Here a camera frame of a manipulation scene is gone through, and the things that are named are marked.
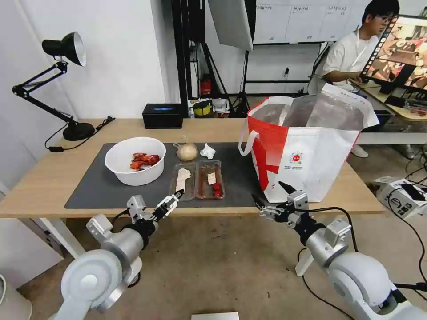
shopping bag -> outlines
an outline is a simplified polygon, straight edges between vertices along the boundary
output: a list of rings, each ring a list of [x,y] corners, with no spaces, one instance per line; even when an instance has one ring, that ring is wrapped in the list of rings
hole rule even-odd
[[[378,123],[369,101],[326,84],[318,95],[270,97],[252,108],[242,127],[238,148],[242,156],[252,154],[261,189],[269,202],[287,199],[279,181],[306,191],[310,202],[320,202],[360,131]],[[249,136],[243,150],[247,128]]]

onion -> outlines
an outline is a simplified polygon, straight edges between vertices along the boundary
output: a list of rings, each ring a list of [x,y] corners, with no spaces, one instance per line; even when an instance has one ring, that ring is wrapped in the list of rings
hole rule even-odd
[[[177,157],[181,161],[191,161],[197,157],[197,147],[193,143],[179,145],[177,150]]]

monitor stand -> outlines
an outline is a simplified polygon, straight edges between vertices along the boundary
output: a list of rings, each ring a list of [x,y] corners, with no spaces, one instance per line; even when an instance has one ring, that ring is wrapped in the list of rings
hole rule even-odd
[[[399,75],[393,79],[392,82],[381,83],[381,89],[379,92],[389,95],[385,101],[386,104],[390,104],[399,108],[405,107],[406,99],[394,96],[393,91],[397,88],[405,88],[405,83],[414,70],[415,66],[406,64],[400,71]]]
[[[395,106],[395,107],[404,108],[405,100],[406,100],[405,98],[400,98],[394,95],[390,95],[384,103]]]

white t-shirt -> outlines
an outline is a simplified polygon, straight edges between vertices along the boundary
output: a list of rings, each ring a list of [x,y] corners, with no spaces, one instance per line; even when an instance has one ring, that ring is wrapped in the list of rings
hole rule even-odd
[[[331,71],[361,72],[378,44],[378,37],[369,40],[359,38],[359,31],[354,31],[335,43],[326,58],[321,76]],[[354,87],[348,80],[335,82],[334,85],[347,91]]]

lamp base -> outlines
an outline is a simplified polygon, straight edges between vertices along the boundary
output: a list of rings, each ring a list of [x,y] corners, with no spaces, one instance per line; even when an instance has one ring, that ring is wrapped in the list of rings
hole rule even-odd
[[[95,133],[95,128],[88,123],[68,124],[62,132],[65,140],[78,141],[91,137]]]

